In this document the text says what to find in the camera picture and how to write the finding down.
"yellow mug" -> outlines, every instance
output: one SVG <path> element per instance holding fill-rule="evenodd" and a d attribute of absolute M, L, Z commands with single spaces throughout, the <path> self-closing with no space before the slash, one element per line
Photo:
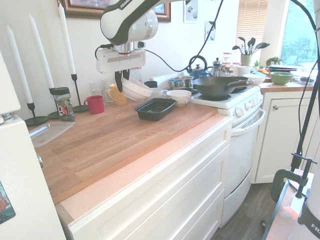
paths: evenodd
<path fill-rule="evenodd" d="M 127 104 L 127 97 L 123 92 L 119 92 L 117 84 L 111 84 L 110 89 L 106 91 L 106 94 L 114 101 L 115 105 L 125 105 Z"/>

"white candle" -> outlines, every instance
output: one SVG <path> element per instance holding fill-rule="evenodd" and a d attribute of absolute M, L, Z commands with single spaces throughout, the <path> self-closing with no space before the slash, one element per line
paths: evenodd
<path fill-rule="evenodd" d="M 21 59 L 20 59 L 20 55 L 19 55 L 19 51 L 18 51 L 18 46 L 17 46 L 16 40 L 15 40 L 14 32 L 10 29 L 10 27 L 8 25 L 6 26 L 6 32 L 7 32 L 8 36 L 9 36 L 9 42 L 10 42 L 11 50 L 12 50 L 13 57 L 14 57 L 14 60 L 15 60 L 15 64 L 17 66 L 17 70 L 18 70 L 18 73 L 19 73 L 19 76 L 20 76 L 20 80 L 21 80 L 21 83 L 22 83 L 22 88 L 23 88 L 23 91 L 24 91 L 26 102 L 28 104 L 32 104 L 34 101 L 32 101 L 31 93 L 30 93 L 30 90 L 29 90 L 29 86 L 28 86 L 26 75 L 25 75 L 24 67 L 22 66 L 22 62 L 21 62 Z"/>
<path fill-rule="evenodd" d="M 72 50 L 71 50 L 69 33 L 68 33 L 65 10 L 60 2 L 59 2 L 59 14 L 60 14 L 60 20 L 61 20 L 61 24 L 62 24 L 64 41 L 66 44 L 66 50 L 67 50 L 67 55 L 68 55 L 68 62 L 69 62 L 69 66 L 70 66 L 70 71 L 71 71 L 71 74 L 76 74 L 76 68 L 75 68 L 74 58 L 72 56 Z"/>
<path fill-rule="evenodd" d="M 49 68 L 48 61 L 47 61 L 46 54 L 45 54 L 45 50 L 44 50 L 44 47 L 42 46 L 42 43 L 41 43 L 41 39 L 40 39 L 40 35 L 39 35 L 38 29 L 37 29 L 35 19 L 31 16 L 31 14 L 29 14 L 29 20 L 30 20 L 30 24 L 32 27 L 33 35 L 35 37 L 35 43 L 36 43 L 36 45 L 38 47 L 38 51 L 40 53 L 42 65 L 44 67 L 46 81 L 48 82 L 49 88 L 54 89 L 55 85 L 54 85 L 54 81 L 52 80 L 50 68 Z"/>

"wooden countertop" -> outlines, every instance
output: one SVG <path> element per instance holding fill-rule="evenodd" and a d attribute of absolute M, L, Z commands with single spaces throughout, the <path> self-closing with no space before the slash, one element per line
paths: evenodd
<path fill-rule="evenodd" d="M 218 113 L 216 108 L 188 103 L 153 122 L 139 119 L 134 108 L 141 104 L 108 103 L 100 114 L 76 113 L 72 128 L 36 148 L 55 204 Z"/>
<path fill-rule="evenodd" d="M 121 169 L 56 204 L 61 222 L 73 224 L 92 212 L 115 194 L 130 186 L 133 182 L 148 174 L 157 166 L 166 162 L 171 156 L 187 148 L 210 129 L 216 127 L 228 117 L 216 114 L 190 130 L 182 133 L 151 152 L 139 157 Z"/>
<path fill-rule="evenodd" d="M 276 85 L 273 82 L 263 82 L 258 85 L 261 93 L 275 93 L 275 92 L 300 92 L 303 91 L 305 86 L 295 82 L 289 82 L 286 85 Z M 307 86 L 306 91 L 312 91 L 313 86 Z"/>

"red mug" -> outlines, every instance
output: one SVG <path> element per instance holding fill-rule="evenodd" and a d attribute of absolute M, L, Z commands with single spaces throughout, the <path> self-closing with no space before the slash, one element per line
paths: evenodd
<path fill-rule="evenodd" d="M 101 95 L 88 96 L 83 105 L 91 114 L 100 114 L 105 110 L 104 99 Z"/>

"window blind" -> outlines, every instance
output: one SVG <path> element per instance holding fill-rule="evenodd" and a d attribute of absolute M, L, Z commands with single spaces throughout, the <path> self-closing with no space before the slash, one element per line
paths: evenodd
<path fill-rule="evenodd" d="M 255 45 L 262 42 L 267 15 L 268 0 L 239 0 L 238 22 L 236 28 L 235 45 L 244 44 L 238 37 L 247 42 L 255 38 Z M 235 60 L 240 62 L 240 51 L 235 51 Z M 252 59 L 260 58 L 260 50 L 252 56 Z"/>

